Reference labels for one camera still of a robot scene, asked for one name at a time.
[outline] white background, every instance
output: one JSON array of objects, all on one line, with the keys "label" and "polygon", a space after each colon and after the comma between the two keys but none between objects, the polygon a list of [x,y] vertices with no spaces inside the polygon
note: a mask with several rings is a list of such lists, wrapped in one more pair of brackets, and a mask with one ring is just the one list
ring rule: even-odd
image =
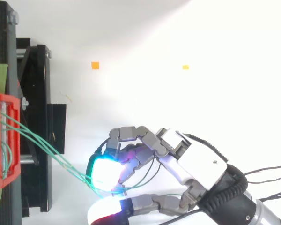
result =
[{"label": "white background", "polygon": [[[67,103],[66,158],[81,171],[112,128],[141,125],[204,138],[243,172],[281,165],[281,0],[9,3],[20,15],[17,36],[52,50],[51,102]],[[99,70],[91,69],[92,61],[100,62]],[[184,64],[190,70],[182,70]],[[280,176],[278,170],[248,179]],[[58,165],[52,183],[51,211],[31,209],[23,224],[87,225],[98,197]],[[281,181],[248,190],[266,197],[281,191]],[[161,169],[129,194],[182,191]],[[281,200],[266,205],[281,218]],[[167,219],[150,214],[130,221],[156,225]],[[188,220],[214,224],[204,215]]]}]

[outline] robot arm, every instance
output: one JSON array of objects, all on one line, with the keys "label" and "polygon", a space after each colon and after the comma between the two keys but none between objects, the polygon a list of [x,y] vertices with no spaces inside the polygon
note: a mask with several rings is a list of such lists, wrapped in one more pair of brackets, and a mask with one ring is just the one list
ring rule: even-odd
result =
[{"label": "robot arm", "polygon": [[[144,145],[120,150],[120,142],[137,138]],[[262,202],[252,200],[245,192],[248,185],[245,176],[226,164],[227,159],[216,148],[195,136],[164,128],[153,134],[146,127],[122,127],[110,132],[104,154],[125,164],[119,185],[156,157],[186,190],[181,199],[141,195],[122,200],[121,212],[96,220],[92,225],[126,225],[128,217],[153,210],[182,215],[196,205],[219,225],[281,225],[281,220]],[[112,223],[104,222],[111,217]]]}]

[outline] silver cylinder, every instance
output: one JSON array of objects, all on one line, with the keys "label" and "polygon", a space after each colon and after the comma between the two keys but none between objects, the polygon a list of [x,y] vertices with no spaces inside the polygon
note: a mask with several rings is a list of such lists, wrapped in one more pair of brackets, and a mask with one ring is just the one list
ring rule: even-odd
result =
[{"label": "silver cylinder", "polygon": [[257,199],[254,218],[248,225],[281,225],[281,220]]},{"label": "silver cylinder", "polygon": [[26,49],[17,49],[17,59],[23,59]]},{"label": "silver cylinder", "polygon": [[21,164],[34,164],[32,155],[21,155]]}]

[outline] black cable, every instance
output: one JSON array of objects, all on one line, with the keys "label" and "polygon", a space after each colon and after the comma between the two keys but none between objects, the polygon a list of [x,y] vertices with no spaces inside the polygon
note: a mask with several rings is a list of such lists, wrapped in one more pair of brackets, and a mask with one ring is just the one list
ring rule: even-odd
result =
[{"label": "black cable", "polygon": [[220,206],[238,197],[243,192],[245,192],[246,189],[248,188],[248,181],[244,176],[244,174],[239,169],[237,169],[232,165],[227,164],[226,172],[232,176],[235,176],[236,182],[235,184],[228,187],[227,189],[210,196],[206,200],[206,202],[202,203],[203,208],[206,209],[206,211],[208,211],[209,213],[213,213]]},{"label": "black cable", "polygon": [[144,186],[145,184],[148,184],[148,183],[158,174],[158,172],[159,172],[159,170],[160,170],[160,167],[161,167],[161,164],[159,164],[156,173],[155,173],[148,181],[146,181],[146,183],[141,184],[141,185],[139,185],[138,187],[141,187],[141,186]]},{"label": "black cable", "polygon": [[274,180],[265,180],[265,181],[261,181],[261,182],[250,182],[250,181],[248,181],[248,183],[249,184],[263,184],[263,183],[274,182],[274,181],[278,181],[278,180],[281,180],[281,177],[277,178],[277,179],[274,179]]},{"label": "black cable", "polygon": [[153,158],[152,163],[151,163],[148,171],[146,172],[145,176],[137,184],[133,185],[133,187],[138,186],[146,178],[146,176],[148,175],[148,173],[150,172],[150,170],[151,170],[151,168],[153,166],[154,160],[155,160],[155,157]]},{"label": "black cable", "polygon": [[249,174],[252,174],[252,173],[257,173],[257,172],[264,171],[264,170],[273,170],[273,169],[280,169],[280,168],[281,168],[281,165],[280,166],[274,166],[274,167],[266,167],[266,168],[261,168],[261,169],[258,169],[258,170],[246,172],[246,173],[244,173],[244,175],[246,176],[246,175],[249,175]]},{"label": "black cable", "polygon": [[279,196],[279,195],[281,195],[281,192],[276,193],[276,194],[271,195],[271,196],[266,197],[266,198],[260,198],[259,200],[261,200],[262,202],[265,202],[265,201],[269,200],[269,198],[271,198],[271,197],[276,197],[276,196]]},{"label": "black cable", "polygon": [[263,199],[263,198],[261,198],[260,200],[262,201],[262,202],[265,202],[265,201],[267,201],[267,200],[275,200],[275,199],[280,199],[281,198],[281,195],[280,196],[275,196],[275,197],[268,197],[268,198],[266,198],[265,200]]},{"label": "black cable", "polygon": [[197,142],[200,142],[201,144],[203,145],[206,145],[208,148],[210,148],[212,151],[215,152],[215,154],[217,154],[225,163],[228,162],[227,158],[218,151],[218,149],[216,149],[215,146],[213,146],[212,144],[210,144],[208,141],[206,140],[203,140],[199,137],[196,137],[194,135],[191,135],[191,134],[184,134],[185,136],[189,137],[189,138],[192,138],[193,140],[197,141]]},{"label": "black cable", "polygon": [[205,212],[205,211],[203,209],[193,210],[193,211],[190,211],[190,212],[187,212],[185,214],[182,214],[181,216],[178,216],[178,217],[176,217],[174,219],[171,219],[171,220],[169,220],[167,222],[164,222],[162,224],[159,224],[159,225],[169,225],[169,224],[177,222],[177,221],[179,221],[179,220],[181,220],[181,219],[183,219],[183,218],[185,218],[187,216],[193,215],[193,214],[198,213],[198,212]]},{"label": "black cable", "polygon": [[109,138],[107,138],[104,142],[102,142],[102,144],[100,144],[100,146],[97,148],[97,150],[95,151],[96,154],[101,154],[102,153],[102,148],[103,146],[107,143]]}]

